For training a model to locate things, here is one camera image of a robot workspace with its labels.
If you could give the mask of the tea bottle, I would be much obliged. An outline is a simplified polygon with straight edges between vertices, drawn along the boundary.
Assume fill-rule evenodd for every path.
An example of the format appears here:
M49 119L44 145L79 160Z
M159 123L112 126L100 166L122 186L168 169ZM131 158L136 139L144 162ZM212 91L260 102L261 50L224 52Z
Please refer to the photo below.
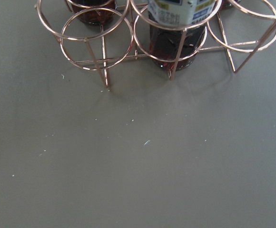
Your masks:
M71 4L74 13L78 13L85 10L86 7L90 8L106 8L115 10L117 8L117 3L115 0L72 0ZM91 10L84 12L77 16L77 18L91 26L105 25L112 21L114 13L109 10Z
M149 0L148 18L162 26L191 26L206 19L214 6L214 0ZM164 60L175 59L182 31L171 31L151 25L149 32L149 53ZM199 47L204 33L204 25L187 30L181 58L191 55Z

